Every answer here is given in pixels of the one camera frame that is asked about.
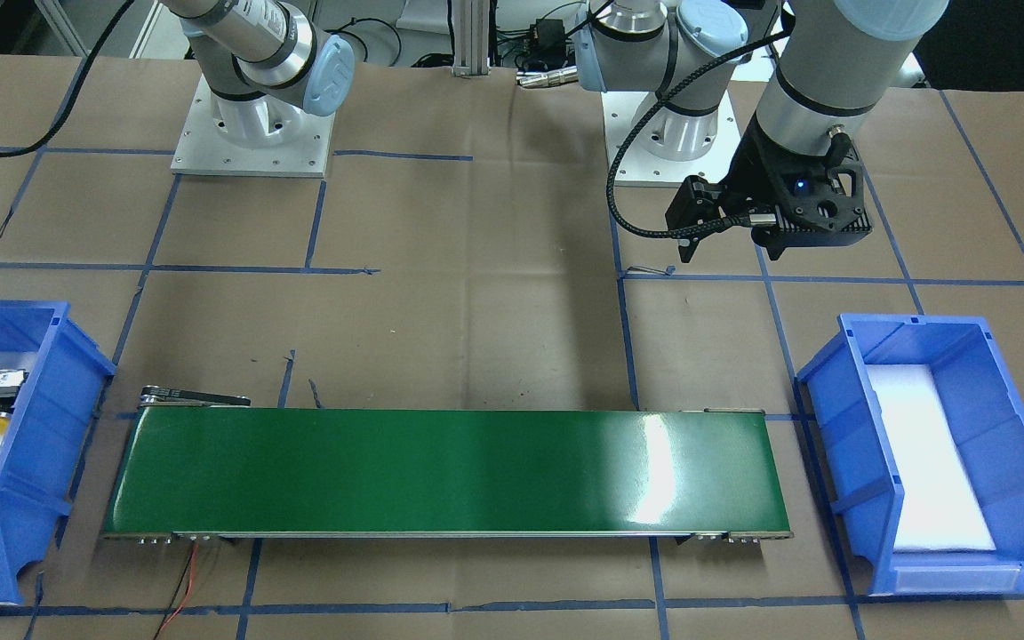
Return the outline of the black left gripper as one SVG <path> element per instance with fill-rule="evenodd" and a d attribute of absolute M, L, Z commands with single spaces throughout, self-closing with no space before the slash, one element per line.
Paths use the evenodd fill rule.
<path fill-rule="evenodd" d="M 734 226 L 751 227 L 753 243 L 768 250 L 769 260 L 788 248 L 846 246 L 869 234 L 864 163 L 842 126 L 821 138 L 828 150 L 800 155 L 773 142 L 752 120 L 722 181 L 691 175 L 672 199 L 665 214 L 669 231 L 703 227 L 677 240 L 680 262 L 690 263 L 707 236 Z"/>

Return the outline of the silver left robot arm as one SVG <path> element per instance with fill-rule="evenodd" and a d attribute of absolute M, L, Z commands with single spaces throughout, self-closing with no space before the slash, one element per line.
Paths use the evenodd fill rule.
<path fill-rule="evenodd" d="M 621 229 L 678 243 L 691 260 L 699 242 L 750 229 L 769 259 L 790 248 L 856 244 L 871 231 L 866 167 L 854 137 L 946 1 L 794 1 L 779 33 L 752 39 L 751 11 L 777 1 L 589 3 L 570 33 L 580 85 L 642 91 L 605 180 Z M 615 199 L 623 158 L 634 147 L 672 162 L 707 153 L 736 65 L 773 42 L 785 47 L 748 120 L 729 169 L 716 182 L 683 179 L 660 229 L 625 219 Z"/>

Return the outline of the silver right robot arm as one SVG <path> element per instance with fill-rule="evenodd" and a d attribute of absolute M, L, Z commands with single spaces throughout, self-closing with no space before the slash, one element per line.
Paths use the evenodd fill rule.
<path fill-rule="evenodd" d="M 287 143 L 310 116 L 330 116 L 352 89 L 356 57 L 279 1 L 166 1 L 211 91 L 220 136 L 244 148 Z"/>

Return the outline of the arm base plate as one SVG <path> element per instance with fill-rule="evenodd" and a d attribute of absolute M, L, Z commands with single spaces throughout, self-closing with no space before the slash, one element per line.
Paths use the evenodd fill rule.
<path fill-rule="evenodd" d="M 334 116 L 316 116 L 260 96 L 248 101 L 199 85 L 171 169 L 200 177 L 324 178 Z"/>
<path fill-rule="evenodd" d="M 633 124 L 653 105 L 648 92 L 602 94 L 606 159 L 612 162 Z M 662 109 L 631 142 L 615 183 L 625 187 L 675 188 L 688 175 L 718 182 L 740 142 L 734 109 L 725 93 L 716 112 L 693 117 Z"/>

